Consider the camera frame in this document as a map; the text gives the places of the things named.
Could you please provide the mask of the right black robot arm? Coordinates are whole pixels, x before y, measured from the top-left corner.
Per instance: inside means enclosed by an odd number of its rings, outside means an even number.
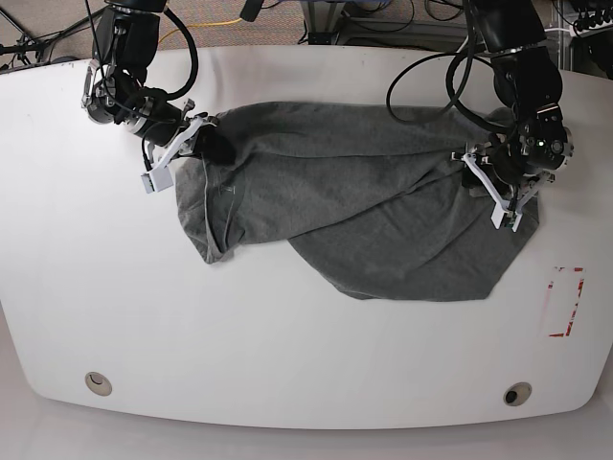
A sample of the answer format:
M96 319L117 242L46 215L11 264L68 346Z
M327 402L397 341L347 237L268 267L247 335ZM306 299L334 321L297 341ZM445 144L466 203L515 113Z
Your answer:
M190 73L177 90L146 86L148 67L158 48L160 16L184 36L190 53ZM108 1L99 23L92 22L92 59L87 70L82 107L98 124L130 125L141 139L146 169L153 166L149 148L166 147L187 130L191 119L172 102L188 94L199 70L195 41L186 25L165 1Z

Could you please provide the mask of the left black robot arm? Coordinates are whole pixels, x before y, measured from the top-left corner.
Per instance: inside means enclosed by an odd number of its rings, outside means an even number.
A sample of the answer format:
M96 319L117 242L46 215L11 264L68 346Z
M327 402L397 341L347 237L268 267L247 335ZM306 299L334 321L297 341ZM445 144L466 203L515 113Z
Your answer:
M574 152L563 124L559 101L563 83L544 44L545 29L529 1L465 1L468 44L447 70L450 101L478 127L488 131L492 144L474 147L462 160L494 199L504 216L520 213L538 186L552 179ZM498 126L472 113L454 86L456 69L468 67L481 37L494 73L494 91L512 112L510 126Z

